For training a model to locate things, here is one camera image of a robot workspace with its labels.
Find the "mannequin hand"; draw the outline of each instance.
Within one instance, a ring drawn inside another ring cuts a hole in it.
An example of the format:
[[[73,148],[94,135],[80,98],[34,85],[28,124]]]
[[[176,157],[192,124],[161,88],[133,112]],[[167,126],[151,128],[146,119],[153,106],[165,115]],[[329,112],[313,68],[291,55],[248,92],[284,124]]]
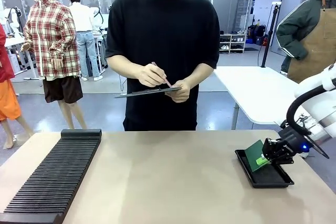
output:
[[[163,84],[164,78],[166,78],[164,71],[153,64],[141,67],[136,75],[142,85],[151,88]]]
[[[30,48],[30,43],[26,42],[21,46],[21,52],[25,52]]]
[[[182,103],[189,99],[190,85],[186,81],[177,81],[173,87],[181,89],[177,91],[166,92],[165,95],[173,99],[174,102]]]
[[[63,67],[62,59],[51,59],[52,67],[56,70],[60,70]]]

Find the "green jacket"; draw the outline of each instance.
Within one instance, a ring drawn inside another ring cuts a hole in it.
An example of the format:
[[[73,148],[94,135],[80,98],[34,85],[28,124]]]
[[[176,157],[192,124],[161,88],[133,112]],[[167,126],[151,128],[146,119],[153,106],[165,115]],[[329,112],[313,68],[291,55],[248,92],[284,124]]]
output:
[[[326,0],[327,8],[336,8],[336,0]],[[300,42],[309,35],[320,20],[322,0],[307,0],[294,9],[277,28],[281,49],[287,54],[281,70],[288,72],[291,58],[304,59],[308,52]]]

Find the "black clipboard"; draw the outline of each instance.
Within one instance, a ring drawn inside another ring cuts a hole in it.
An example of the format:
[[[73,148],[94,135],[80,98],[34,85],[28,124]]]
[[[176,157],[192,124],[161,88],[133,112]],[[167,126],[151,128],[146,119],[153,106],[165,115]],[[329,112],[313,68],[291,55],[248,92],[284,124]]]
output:
[[[144,91],[139,91],[139,92],[133,92],[130,94],[120,94],[119,96],[115,98],[126,98],[126,97],[136,97],[138,95],[146,95],[146,94],[156,94],[156,93],[163,93],[163,92],[170,92],[170,91],[177,91],[180,90],[181,88],[167,88],[167,89],[148,89]]]

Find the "open door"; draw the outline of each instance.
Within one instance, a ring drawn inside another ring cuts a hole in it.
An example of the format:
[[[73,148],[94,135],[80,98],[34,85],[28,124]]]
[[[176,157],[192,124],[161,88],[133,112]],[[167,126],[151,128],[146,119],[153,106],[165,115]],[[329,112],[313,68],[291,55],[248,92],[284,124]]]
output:
[[[280,12],[278,14],[278,21],[274,27],[274,36],[272,41],[271,51],[277,54],[286,56],[286,53],[280,48],[276,30],[278,25],[302,3],[302,0],[282,0],[282,5],[280,7]]]

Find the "black t-shirt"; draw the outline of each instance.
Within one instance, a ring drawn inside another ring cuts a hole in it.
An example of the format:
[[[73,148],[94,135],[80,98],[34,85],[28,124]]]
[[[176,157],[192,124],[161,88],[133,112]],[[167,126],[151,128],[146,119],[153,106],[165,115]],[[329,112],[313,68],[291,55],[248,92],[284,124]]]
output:
[[[208,0],[115,0],[109,15],[106,56],[115,55],[142,66],[154,61],[171,84],[191,75],[200,63],[216,68],[216,11]],[[147,89],[138,80],[127,80],[128,93]],[[175,103],[164,93],[129,97],[126,118],[146,125],[196,125],[197,97],[198,86],[184,103]]]

